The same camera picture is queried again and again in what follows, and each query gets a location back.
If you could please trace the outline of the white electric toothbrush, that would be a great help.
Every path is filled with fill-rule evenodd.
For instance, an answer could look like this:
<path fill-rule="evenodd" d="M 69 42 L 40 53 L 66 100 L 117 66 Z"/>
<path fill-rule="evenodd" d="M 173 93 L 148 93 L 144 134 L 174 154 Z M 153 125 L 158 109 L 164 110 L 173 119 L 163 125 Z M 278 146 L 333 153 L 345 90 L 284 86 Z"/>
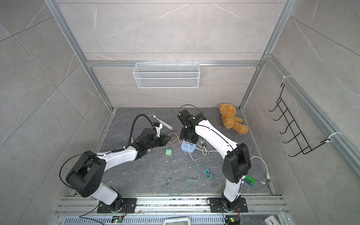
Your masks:
<path fill-rule="evenodd" d="M 164 122 L 163 120 L 159 119 L 156 117 L 156 115 L 153 115 L 153 117 L 159 121 L 159 123 L 161 123 L 163 126 L 165 126 L 166 128 L 168 128 L 169 130 L 174 130 L 172 126 L 170 126 L 169 124 L 167 124 L 166 122 Z"/>

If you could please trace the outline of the green charger plug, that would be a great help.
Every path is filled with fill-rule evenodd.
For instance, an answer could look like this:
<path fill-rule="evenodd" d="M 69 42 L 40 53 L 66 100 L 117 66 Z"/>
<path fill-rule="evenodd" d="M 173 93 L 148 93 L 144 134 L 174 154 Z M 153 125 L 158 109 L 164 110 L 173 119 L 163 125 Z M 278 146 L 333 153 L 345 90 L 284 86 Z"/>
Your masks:
<path fill-rule="evenodd" d="M 166 156 L 171 156 L 172 155 L 172 149 L 171 148 L 167 148 L 166 152 L 165 152 Z"/>

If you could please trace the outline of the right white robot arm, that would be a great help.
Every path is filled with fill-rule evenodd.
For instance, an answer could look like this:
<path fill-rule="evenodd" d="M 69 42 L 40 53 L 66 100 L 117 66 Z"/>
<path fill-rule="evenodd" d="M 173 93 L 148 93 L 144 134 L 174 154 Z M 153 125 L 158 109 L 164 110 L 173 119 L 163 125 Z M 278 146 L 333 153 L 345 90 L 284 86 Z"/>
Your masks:
<path fill-rule="evenodd" d="M 232 211 L 240 203 L 241 186 L 251 168 L 250 155 L 246 144 L 238 144 L 213 127 L 202 113 L 191 115 L 188 110 L 178 113 L 183 125 L 180 138 L 197 144 L 198 138 L 204 138 L 224 159 L 222 172 L 226 177 L 226 186 L 222 194 L 222 205 Z"/>

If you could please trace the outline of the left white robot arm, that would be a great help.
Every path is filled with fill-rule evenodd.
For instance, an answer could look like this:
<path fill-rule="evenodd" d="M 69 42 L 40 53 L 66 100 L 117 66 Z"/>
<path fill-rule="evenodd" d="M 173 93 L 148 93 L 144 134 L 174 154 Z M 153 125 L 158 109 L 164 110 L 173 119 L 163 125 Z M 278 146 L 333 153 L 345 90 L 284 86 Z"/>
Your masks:
<path fill-rule="evenodd" d="M 86 151 L 67 174 L 62 182 L 79 193 L 82 197 L 92 197 L 112 213 L 125 209 L 122 195 L 113 188 L 102 183 L 104 172 L 126 162 L 135 161 L 145 156 L 148 150 L 166 146 L 171 140 L 170 136 L 160 134 L 161 129 L 170 125 L 156 118 L 151 126 L 145 128 L 140 136 L 132 140 L 137 119 L 140 117 L 151 121 L 145 114 L 136 116 L 132 123 L 128 143 L 126 146 L 106 153 Z"/>

